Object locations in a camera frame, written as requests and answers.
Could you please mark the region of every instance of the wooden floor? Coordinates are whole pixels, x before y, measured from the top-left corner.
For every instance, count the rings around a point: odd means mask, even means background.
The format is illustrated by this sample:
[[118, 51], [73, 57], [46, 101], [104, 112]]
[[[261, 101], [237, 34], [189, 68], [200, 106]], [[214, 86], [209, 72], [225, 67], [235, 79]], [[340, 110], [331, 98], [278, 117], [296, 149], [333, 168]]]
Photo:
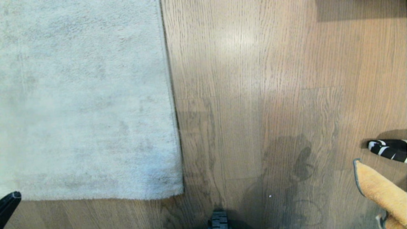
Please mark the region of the wooden floor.
[[164, 0], [185, 194], [22, 202], [12, 228], [376, 228], [352, 159], [404, 190], [407, 165], [365, 149], [407, 138], [405, 0]]

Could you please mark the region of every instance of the black object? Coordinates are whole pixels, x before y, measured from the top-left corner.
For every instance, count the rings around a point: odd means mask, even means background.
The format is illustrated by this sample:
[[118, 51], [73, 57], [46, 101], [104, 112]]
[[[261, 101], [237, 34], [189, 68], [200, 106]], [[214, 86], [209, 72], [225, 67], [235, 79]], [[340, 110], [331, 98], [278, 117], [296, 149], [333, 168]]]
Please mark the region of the black object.
[[4, 228], [20, 201], [20, 192], [12, 192], [0, 200], [0, 229]]
[[228, 222], [228, 215], [225, 211], [214, 211], [208, 220], [208, 229], [232, 229]]

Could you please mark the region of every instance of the black wheel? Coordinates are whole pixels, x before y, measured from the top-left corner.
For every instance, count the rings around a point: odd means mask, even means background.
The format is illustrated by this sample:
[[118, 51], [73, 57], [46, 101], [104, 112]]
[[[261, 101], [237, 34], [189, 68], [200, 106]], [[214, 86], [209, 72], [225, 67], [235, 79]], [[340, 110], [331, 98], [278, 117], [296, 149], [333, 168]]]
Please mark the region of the black wheel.
[[228, 226], [228, 216], [225, 211], [214, 211], [208, 220], [208, 229], [232, 229]]

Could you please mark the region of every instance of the black and white striped object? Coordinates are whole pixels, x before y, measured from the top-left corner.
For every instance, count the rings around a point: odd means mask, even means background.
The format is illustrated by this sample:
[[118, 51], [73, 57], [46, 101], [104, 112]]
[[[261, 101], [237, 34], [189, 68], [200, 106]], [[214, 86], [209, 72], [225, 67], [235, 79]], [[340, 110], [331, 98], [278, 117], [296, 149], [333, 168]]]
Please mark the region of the black and white striped object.
[[368, 148], [379, 156], [407, 163], [407, 140], [373, 140], [369, 141]]

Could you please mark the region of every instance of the white rug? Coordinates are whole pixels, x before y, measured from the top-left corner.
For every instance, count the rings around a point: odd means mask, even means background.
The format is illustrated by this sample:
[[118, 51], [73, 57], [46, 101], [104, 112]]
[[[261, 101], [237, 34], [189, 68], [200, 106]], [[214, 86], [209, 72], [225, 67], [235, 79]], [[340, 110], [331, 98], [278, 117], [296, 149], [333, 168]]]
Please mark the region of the white rug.
[[158, 1], [0, 1], [0, 196], [183, 192]]

